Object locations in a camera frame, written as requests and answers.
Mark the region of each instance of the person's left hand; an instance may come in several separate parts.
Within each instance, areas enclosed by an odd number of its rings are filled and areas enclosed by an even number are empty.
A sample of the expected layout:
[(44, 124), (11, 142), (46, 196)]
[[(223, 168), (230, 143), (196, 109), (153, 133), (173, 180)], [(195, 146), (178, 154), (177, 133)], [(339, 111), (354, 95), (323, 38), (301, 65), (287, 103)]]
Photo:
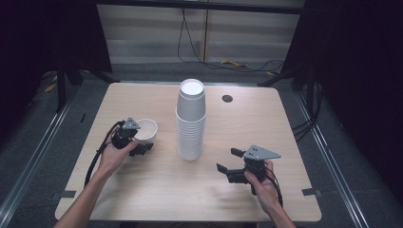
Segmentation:
[(139, 142), (133, 141), (122, 149), (116, 148), (112, 144), (112, 136), (118, 129), (119, 126), (116, 126), (112, 131), (113, 133), (110, 134), (106, 140), (106, 148), (102, 154), (101, 162), (98, 167), (98, 170), (107, 172), (109, 176), (111, 176), (113, 172), (121, 166), (127, 154), (139, 144)]

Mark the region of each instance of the electrical cable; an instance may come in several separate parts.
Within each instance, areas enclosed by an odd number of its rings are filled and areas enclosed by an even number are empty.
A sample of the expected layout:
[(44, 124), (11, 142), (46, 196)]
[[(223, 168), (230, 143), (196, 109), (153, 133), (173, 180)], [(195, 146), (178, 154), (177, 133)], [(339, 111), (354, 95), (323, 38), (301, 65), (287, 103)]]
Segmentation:
[[(187, 36), (189, 37), (190, 46), (192, 47), (193, 53), (195, 54), (195, 56), (196, 56), (196, 58), (198, 59), (198, 61), (186, 61), (186, 60), (184, 60), (184, 59), (181, 57), (181, 55), (180, 55), (181, 42), (182, 42), (182, 33), (183, 33), (183, 26), (185, 26), (185, 28), (186, 28)], [(181, 25), (181, 34), (180, 34), (179, 43), (178, 43), (177, 55), (178, 55), (178, 58), (179, 58), (182, 62), (184, 62), (184, 63), (200, 63), (200, 64), (204, 65), (205, 67), (209, 67), (209, 68), (212, 68), (212, 69), (229, 69), (229, 70), (235, 70), (235, 71), (245, 72), (245, 73), (250, 73), (250, 72), (267, 72), (267, 71), (271, 72), (271, 71), (274, 71), (274, 70), (279, 69), (279, 68), (282, 67), (282, 65), (284, 64), (284, 61), (283, 61), (283, 60), (270, 60), (270, 61), (265, 62), (265, 63), (263, 64), (263, 66), (261, 66), (260, 68), (258, 68), (258, 69), (252, 69), (252, 68), (234, 68), (234, 67), (226, 67), (226, 66), (217, 66), (217, 65), (209, 64), (209, 63), (206, 63), (206, 62), (202, 61), (202, 60), (199, 58), (199, 56), (198, 56), (198, 54), (197, 54), (197, 52), (196, 52), (196, 50), (195, 50), (195, 48), (194, 48), (194, 46), (193, 46), (192, 37), (190, 36), (189, 28), (188, 28), (187, 22), (186, 22), (186, 17), (185, 17), (185, 15), (184, 15), (184, 9), (182, 9), (182, 25)], [(274, 67), (274, 68), (271, 68), (271, 69), (264, 69), (264, 67), (265, 67), (267, 64), (273, 63), (273, 62), (280, 62), (280, 64), (279, 64), (278, 66)]]
[(99, 159), (100, 155), (104, 152), (106, 146), (108, 143), (106, 143), (107, 138), (109, 138), (110, 134), (112, 133), (113, 129), (117, 126), (120, 125), (122, 122), (117, 122), (115, 123), (110, 130), (106, 133), (105, 139), (102, 142), (100, 148), (97, 150), (97, 153), (95, 154), (94, 158), (92, 159), (91, 165), (88, 168), (88, 171), (86, 172), (86, 180), (84, 182), (84, 187), (89, 183), (89, 180), (91, 179), (92, 175), (92, 170), (94, 169), (95, 164), (97, 163), (97, 160)]
[(269, 171), (273, 174), (273, 177), (274, 177), (273, 179), (270, 178), (269, 175), (267, 175), (267, 174), (265, 174), (265, 176), (266, 176), (266, 178), (267, 178), (270, 182), (272, 182), (273, 185), (275, 186), (276, 192), (277, 192), (277, 195), (278, 195), (278, 202), (279, 202), (279, 204), (280, 204), (281, 207), (282, 207), (282, 206), (283, 206), (283, 201), (282, 201), (281, 190), (279, 189), (278, 179), (277, 179), (275, 173), (274, 173), (271, 169), (269, 169), (269, 168), (267, 168), (267, 167), (266, 167), (266, 169), (269, 170)]
[(308, 134), (308, 132), (312, 129), (312, 127), (315, 125), (315, 123), (317, 122), (317, 117), (319, 115), (319, 111), (320, 111), (320, 106), (322, 103), (322, 99), (323, 99), (323, 89), (322, 87), (319, 85), (319, 83), (317, 83), (317, 92), (316, 92), (316, 97), (317, 97), (317, 110), (315, 111), (313, 117), (311, 117), (308, 121), (306, 121), (305, 123), (302, 123), (296, 127), (293, 127), (293, 130), (298, 129), (302, 126), (304, 126), (305, 124), (308, 124), (305, 128), (303, 128), (301, 131), (299, 131), (298, 133), (295, 133), (294, 136), (300, 135), (302, 134), (298, 139), (297, 142), (299, 142), (303, 137), (305, 137), (306, 134)]

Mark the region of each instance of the metal bracket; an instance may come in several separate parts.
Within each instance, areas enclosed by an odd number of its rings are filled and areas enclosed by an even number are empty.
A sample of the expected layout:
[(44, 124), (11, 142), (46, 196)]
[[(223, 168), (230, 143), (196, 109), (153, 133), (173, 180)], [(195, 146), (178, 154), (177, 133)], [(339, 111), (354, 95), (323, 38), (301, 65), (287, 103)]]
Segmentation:
[(281, 155), (271, 150), (259, 147), (257, 145), (252, 145), (251, 147), (249, 147), (248, 150), (246, 150), (243, 157), (245, 159), (260, 161), (269, 159), (279, 159), (281, 158)]
[(62, 191), (60, 193), (53, 193), (51, 200), (59, 200), (61, 198), (74, 198), (76, 191)]
[(125, 121), (124, 125), (122, 126), (122, 129), (127, 130), (127, 129), (140, 129), (140, 126), (138, 123), (136, 123), (133, 118), (129, 117), (127, 118), (127, 121)]
[(316, 198), (319, 198), (322, 196), (322, 193), (318, 189), (315, 189), (315, 188), (302, 189), (301, 191), (302, 191), (302, 194), (304, 197), (315, 196)]

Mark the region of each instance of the forearm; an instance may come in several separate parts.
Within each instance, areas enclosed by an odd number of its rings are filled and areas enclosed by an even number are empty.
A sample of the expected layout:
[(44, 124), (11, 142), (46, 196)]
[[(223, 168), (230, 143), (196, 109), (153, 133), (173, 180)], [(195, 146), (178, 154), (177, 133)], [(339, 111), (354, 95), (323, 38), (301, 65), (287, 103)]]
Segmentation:
[(279, 203), (276, 203), (272, 208), (267, 209), (266, 213), (275, 223), (276, 228), (296, 227)]
[(80, 196), (68, 208), (54, 227), (86, 227), (109, 174), (97, 170)]

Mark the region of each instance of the table surface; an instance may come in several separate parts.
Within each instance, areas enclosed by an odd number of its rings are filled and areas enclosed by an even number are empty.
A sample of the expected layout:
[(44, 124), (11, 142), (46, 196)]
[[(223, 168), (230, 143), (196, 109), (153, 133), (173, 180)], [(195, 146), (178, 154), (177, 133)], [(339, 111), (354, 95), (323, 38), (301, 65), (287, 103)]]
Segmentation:
[[(159, 127), (156, 144), (145, 156), (127, 157), (106, 183), (91, 219), (136, 221), (265, 221), (250, 184), (229, 183), (216, 163), (239, 169), (243, 159), (230, 148), (252, 144), (281, 155), (273, 160), (284, 200), (294, 221), (317, 221), (321, 213), (278, 92), (273, 88), (206, 85), (207, 119), (203, 152), (195, 161), (177, 152), (175, 107), (180, 85), (109, 86), (67, 183), (74, 199), (61, 199), (60, 218), (84, 187), (86, 171), (106, 132), (132, 117), (152, 119)], [(226, 103), (223, 95), (231, 95)]]

